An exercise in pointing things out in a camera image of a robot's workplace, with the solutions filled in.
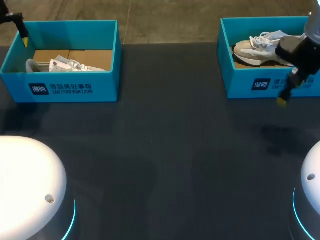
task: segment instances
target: white sneaker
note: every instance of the white sneaker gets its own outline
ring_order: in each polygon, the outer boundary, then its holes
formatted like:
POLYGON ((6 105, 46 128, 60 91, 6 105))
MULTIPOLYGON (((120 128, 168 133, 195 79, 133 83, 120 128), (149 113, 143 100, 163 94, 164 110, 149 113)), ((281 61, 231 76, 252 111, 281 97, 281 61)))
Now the white sneaker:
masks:
MULTIPOLYGON (((260 36, 252 37, 249 40, 238 42, 234 48, 234 55, 251 66, 260 66, 268 61, 275 61, 282 65, 292 66, 287 61, 282 60, 276 55, 276 47, 280 38, 288 36, 282 31, 263 32, 260 36)), ((307 36, 304 33, 301 36, 294 36, 305 39, 307 36)))
POLYGON ((33 59, 28 59, 25 63, 25 69, 27 73, 36 72, 98 72, 104 71, 104 69, 85 66, 75 60, 69 60, 62 56, 57 56, 56 59, 52 59, 50 62, 36 62, 33 59))

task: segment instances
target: blue light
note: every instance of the blue light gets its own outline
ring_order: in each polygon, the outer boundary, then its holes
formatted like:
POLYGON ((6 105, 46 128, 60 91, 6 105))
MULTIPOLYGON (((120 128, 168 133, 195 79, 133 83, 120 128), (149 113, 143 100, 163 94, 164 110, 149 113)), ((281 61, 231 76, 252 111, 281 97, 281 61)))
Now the blue light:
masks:
POLYGON ((68 237, 68 234, 70 233, 72 226, 75 222, 75 218, 76 218, 76 200, 74 200, 74 213, 73 213, 73 218, 72 218, 72 222, 70 224, 70 227, 68 229, 68 231, 66 232, 66 234, 64 235, 64 237, 62 238, 62 240, 66 240, 66 238, 68 237))
POLYGON ((293 198, 292 198, 292 202, 293 202, 293 210, 294 210, 294 213, 295 213, 295 216, 296 216, 296 219, 298 220, 300 226, 302 227, 302 229, 304 230, 304 232, 309 236, 309 238, 311 238, 312 240, 315 240, 308 232, 307 230, 305 229, 305 227, 302 225, 302 223, 300 222, 300 219, 298 217, 298 214, 296 212, 296 207, 295 207, 295 191, 296 191, 296 188, 294 188, 293 190, 293 198))

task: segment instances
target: concrete floor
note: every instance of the concrete floor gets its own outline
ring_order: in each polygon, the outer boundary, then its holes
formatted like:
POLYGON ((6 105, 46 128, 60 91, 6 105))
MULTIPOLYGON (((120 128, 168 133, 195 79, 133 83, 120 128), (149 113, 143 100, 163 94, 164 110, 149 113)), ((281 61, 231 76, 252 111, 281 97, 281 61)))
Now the concrete floor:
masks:
MULTIPOLYGON (((225 17, 306 16, 315 0, 5 0, 26 21, 118 20, 126 44, 215 42, 225 17)), ((0 46, 16 34, 0 25, 0 46)))

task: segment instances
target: white dome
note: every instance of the white dome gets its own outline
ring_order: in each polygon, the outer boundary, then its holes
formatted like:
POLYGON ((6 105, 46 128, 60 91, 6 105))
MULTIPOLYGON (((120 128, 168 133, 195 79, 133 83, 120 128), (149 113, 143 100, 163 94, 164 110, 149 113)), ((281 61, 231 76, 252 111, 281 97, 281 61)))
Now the white dome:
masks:
POLYGON ((57 213, 66 187, 65 168, 51 148, 0 136, 0 239, 26 240, 39 232, 57 213))
POLYGON ((320 214, 320 142, 314 145, 305 157, 301 181, 310 204, 320 214))

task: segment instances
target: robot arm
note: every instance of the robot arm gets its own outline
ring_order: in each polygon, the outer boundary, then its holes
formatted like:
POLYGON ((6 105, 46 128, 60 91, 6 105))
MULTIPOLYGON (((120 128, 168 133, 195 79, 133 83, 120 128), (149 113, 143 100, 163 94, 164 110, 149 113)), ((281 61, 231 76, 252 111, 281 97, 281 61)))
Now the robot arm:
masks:
POLYGON ((279 93, 280 104, 285 104, 290 99, 292 89, 299 87, 309 75, 315 75, 320 69, 320 0, 317 0, 304 31, 306 39, 285 36, 275 49, 280 58, 295 66, 287 76, 285 88, 279 93))
POLYGON ((14 22, 20 33, 24 46, 27 47, 29 33, 23 19, 22 13, 9 13, 5 0, 0 0, 0 24, 14 22))

